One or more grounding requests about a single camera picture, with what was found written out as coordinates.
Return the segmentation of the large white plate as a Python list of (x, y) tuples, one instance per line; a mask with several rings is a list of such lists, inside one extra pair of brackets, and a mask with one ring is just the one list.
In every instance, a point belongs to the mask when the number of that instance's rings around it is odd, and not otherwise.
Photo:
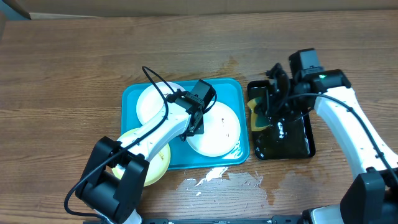
[(236, 113), (226, 104), (216, 102), (203, 115), (203, 134), (187, 138), (189, 145), (199, 154), (208, 157), (223, 156), (238, 143), (241, 126)]

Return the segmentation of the green yellow sponge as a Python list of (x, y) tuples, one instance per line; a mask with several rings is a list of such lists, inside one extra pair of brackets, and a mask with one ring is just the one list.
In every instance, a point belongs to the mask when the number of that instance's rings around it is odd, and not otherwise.
[(262, 109), (262, 97), (249, 100), (247, 106), (250, 110), (250, 124), (252, 132), (259, 132), (267, 129), (270, 125), (270, 119), (265, 115)]

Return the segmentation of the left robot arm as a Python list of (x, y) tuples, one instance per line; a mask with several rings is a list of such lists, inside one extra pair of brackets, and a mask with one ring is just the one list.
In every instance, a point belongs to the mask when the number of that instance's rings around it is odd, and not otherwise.
[(162, 109), (131, 135), (94, 146), (81, 179), (69, 191), (110, 223), (141, 223), (141, 200), (150, 161), (177, 136), (203, 133), (203, 116), (212, 93), (176, 91), (163, 97)]

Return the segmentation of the yellow plate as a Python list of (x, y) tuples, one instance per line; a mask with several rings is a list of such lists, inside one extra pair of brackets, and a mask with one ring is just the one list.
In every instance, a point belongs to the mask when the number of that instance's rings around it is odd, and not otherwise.
[[(134, 128), (125, 132), (118, 140), (124, 137), (132, 136), (133, 132), (137, 129), (138, 128)], [(171, 150), (169, 144), (166, 144), (160, 150), (160, 152), (150, 161), (149, 169), (147, 171), (147, 176), (144, 182), (145, 187), (154, 184), (166, 173), (167, 169), (169, 168), (170, 160)], [(118, 165), (112, 168), (112, 172), (118, 179), (121, 179), (124, 174), (124, 168)]]

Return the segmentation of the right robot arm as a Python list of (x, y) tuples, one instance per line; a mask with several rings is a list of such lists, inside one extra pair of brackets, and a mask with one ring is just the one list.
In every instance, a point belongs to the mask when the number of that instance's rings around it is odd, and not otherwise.
[(266, 72), (268, 116), (315, 110), (331, 130), (353, 175), (340, 203), (303, 212), (303, 223), (397, 223), (397, 154), (361, 109), (351, 83), (339, 69), (311, 66), (293, 78), (279, 63)]

